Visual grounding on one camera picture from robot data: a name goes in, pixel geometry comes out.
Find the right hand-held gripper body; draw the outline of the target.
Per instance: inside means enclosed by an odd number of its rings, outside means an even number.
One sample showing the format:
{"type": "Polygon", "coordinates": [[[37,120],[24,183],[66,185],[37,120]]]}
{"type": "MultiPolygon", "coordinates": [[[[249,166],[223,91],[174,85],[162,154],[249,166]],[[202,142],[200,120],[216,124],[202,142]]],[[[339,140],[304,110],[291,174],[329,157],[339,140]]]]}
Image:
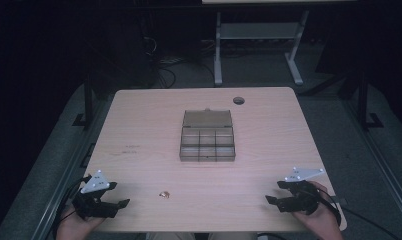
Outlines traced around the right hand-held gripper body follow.
{"type": "Polygon", "coordinates": [[[307,215],[312,214],[318,208],[321,196],[318,188],[309,182],[309,179],[324,172],[323,169],[306,169],[294,167],[292,172],[283,181],[292,186],[288,190],[290,197],[278,199],[277,207],[280,212],[303,211],[307,215]]]}

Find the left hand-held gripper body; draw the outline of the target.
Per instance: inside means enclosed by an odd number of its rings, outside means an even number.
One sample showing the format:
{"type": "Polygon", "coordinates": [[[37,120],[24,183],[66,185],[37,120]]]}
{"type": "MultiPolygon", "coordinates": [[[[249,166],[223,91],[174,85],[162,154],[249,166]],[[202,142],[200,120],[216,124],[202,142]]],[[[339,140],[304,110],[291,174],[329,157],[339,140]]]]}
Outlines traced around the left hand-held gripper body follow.
{"type": "Polygon", "coordinates": [[[82,218],[114,218],[119,209],[115,209],[115,203],[103,202],[101,197],[107,192],[109,183],[101,170],[85,180],[85,184],[78,190],[72,204],[76,213],[82,218]]]}

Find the clear grey compartment box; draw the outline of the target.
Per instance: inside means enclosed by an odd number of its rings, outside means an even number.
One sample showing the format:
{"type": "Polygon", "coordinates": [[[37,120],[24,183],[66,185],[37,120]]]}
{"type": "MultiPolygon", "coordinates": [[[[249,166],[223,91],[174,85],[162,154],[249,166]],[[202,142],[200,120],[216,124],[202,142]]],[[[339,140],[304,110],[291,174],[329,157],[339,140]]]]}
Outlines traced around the clear grey compartment box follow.
{"type": "Polygon", "coordinates": [[[235,136],[230,110],[186,110],[180,141],[183,162],[235,160],[235,136]]]}

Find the person's left hand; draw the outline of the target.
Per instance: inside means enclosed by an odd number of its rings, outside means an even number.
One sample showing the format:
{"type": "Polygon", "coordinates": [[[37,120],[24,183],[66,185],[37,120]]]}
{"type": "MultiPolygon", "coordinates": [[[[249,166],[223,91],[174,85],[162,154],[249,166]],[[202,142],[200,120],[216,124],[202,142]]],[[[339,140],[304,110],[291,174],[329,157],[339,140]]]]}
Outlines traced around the person's left hand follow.
{"type": "Polygon", "coordinates": [[[85,240],[92,231],[105,221],[105,218],[89,217],[82,219],[73,205],[61,215],[55,234],[56,240],[85,240]]]}

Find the person's right hand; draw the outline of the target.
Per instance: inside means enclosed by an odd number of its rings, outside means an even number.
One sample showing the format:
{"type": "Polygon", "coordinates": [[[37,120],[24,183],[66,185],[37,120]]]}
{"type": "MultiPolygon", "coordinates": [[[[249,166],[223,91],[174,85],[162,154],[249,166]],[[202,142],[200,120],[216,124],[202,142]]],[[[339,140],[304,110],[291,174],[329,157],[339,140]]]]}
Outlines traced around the person's right hand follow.
{"type": "Polygon", "coordinates": [[[344,240],[337,218],[323,203],[320,203],[317,210],[310,215],[292,212],[292,216],[310,230],[318,240],[344,240]]]}

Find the black metal stand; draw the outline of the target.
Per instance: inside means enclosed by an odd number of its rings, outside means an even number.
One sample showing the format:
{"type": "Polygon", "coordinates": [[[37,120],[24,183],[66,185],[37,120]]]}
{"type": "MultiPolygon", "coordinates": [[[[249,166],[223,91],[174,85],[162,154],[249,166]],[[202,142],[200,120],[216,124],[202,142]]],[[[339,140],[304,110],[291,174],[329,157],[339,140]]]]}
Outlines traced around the black metal stand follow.
{"type": "Polygon", "coordinates": [[[368,79],[363,71],[357,73],[358,97],[357,120],[364,131],[370,128],[383,128],[384,125],[376,113],[369,113],[368,106],[368,79]]]}
{"type": "Polygon", "coordinates": [[[78,114],[74,119],[73,126],[80,126],[88,129],[93,121],[93,92],[89,76],[86,77],[84,84],[84,112],[78,114]]]}

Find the aluminium frame rail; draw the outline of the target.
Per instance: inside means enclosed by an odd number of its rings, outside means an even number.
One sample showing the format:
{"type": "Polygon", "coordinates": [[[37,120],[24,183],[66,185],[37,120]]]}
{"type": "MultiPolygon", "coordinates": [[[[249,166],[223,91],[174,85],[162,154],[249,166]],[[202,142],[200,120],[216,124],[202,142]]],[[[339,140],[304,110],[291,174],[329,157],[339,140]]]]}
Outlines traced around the aluminium frame rail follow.
{"type": "Polygon", "coordinates": [[[396,175],[390,168],[390,165],[387,162],[387,159],[384,157],[382,151],[378,148],[376,141],[373,139],[370,130],[376,128],[376,123],[361,123],[358,117],[357,111],[355,108],[347,101],[343,101],[342,105],[344,106],[347,115],[353,122],[357,132],[363,139],[363,142],[366,145],[369,153],[372,155],[377,168],[383,175],[384,182],[389,188],[389,192],[392,195],[394,201],[396,202],[398,208],[402,214],[402,186],[398,181],[396,175]]]}
{"type": "Polygon", "coordinates": [[[72,101],[55,126],[34,166],[38,192],[43,194],[42,214],[37,218],[31,240],[52,240],[51,230],[67,202],[68,190],[83,177],[111,100],[94,100],[92,120],[85,125],[85,104],[72,101]]]}

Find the white metal desk frame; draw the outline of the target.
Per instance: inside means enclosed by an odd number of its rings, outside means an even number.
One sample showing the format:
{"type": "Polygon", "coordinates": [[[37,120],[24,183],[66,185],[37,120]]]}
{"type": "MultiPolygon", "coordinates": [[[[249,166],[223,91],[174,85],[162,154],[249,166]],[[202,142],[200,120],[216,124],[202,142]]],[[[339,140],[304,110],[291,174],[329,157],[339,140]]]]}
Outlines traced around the white metal desk frame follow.
{"type": "Polygon", "coordinates": [[[216,14],[214,85],[223,84],[221,41],[222,40],[292,40],[292,49],[285,54],[285,60],[296,85],[304,81],[296,65],[295,57],[304,33],[309,11],[304,11],[298,22],[283,23],[226,23],[222,14],[216,14]]]}

